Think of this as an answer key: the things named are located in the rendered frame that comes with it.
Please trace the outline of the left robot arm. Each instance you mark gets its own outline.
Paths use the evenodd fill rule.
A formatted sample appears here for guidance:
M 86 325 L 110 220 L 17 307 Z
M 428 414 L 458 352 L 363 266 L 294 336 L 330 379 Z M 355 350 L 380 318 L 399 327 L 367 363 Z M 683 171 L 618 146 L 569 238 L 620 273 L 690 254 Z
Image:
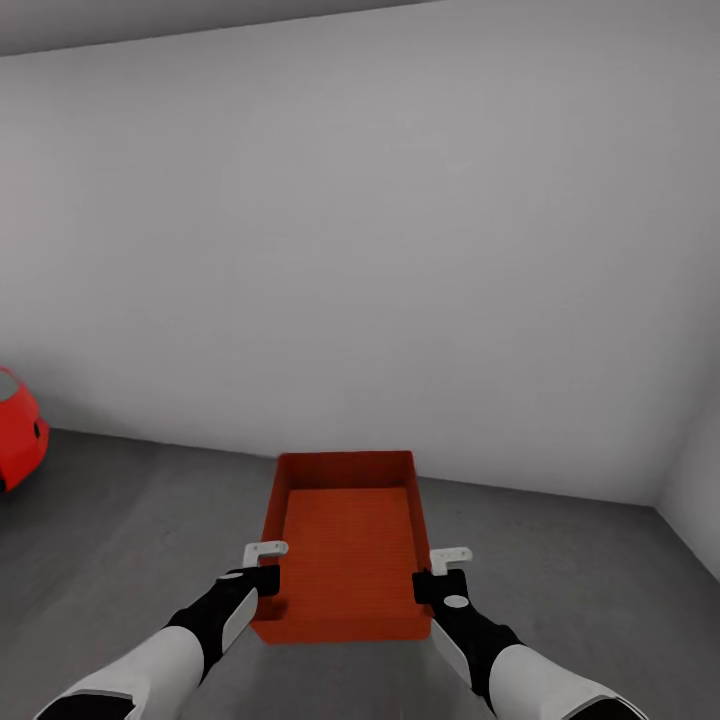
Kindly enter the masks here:
M 252 621 L 260 597 L 280 592 L 281 540 L 246 544 L 243 570 L 216 580 L 187 609 L 118 661 L 50 702 L 33 720 L 178 720 L 211 667 Z

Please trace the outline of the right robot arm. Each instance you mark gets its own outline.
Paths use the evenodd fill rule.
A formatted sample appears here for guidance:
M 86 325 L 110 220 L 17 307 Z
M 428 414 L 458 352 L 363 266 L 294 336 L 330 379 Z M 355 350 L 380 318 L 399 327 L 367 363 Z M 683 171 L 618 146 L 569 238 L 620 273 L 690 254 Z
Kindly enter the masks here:
M 416 604 L 431 603 L 432 640 L 464 684 L 484 696 L 497 720 L 649 720 L 616 691 L 553 663 L 498 625 L 468 597 L 468 547 L 430 550 L 431 571 L 412 574 Z

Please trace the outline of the storage box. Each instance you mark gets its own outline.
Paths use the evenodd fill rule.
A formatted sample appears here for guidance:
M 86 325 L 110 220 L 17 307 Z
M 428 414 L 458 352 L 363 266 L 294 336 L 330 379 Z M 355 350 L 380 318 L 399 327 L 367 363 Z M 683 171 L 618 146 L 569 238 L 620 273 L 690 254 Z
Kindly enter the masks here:
M 280 592 L 249 625 L 266 644 L 427 640 L 436 615 L 412 574 L 431 571 L 412 451 L 281 453 L 262 542 L 281 540 Z

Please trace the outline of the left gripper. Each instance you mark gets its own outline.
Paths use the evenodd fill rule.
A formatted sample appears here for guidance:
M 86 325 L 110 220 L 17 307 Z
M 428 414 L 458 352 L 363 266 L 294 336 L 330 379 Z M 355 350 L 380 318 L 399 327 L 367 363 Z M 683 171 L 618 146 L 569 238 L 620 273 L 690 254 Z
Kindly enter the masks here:
M 247 571 L 257 578 L 260 597 L 278 595 L 280 592 L 280 565 L 248 568 Z

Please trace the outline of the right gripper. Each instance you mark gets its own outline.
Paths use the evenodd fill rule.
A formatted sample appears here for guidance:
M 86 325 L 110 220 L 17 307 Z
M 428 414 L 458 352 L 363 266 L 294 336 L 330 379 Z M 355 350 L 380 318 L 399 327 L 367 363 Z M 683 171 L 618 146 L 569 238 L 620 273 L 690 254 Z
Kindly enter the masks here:
M 465 572 L 462 569 L 449 569 L 447 575 L 436 576 L 431 571 L 416 572 L 412 574 L 414 598 L 416 604 L 432 604 L 432 596 L 440 586 L 452 586 L 464 592 L 468 597 Z

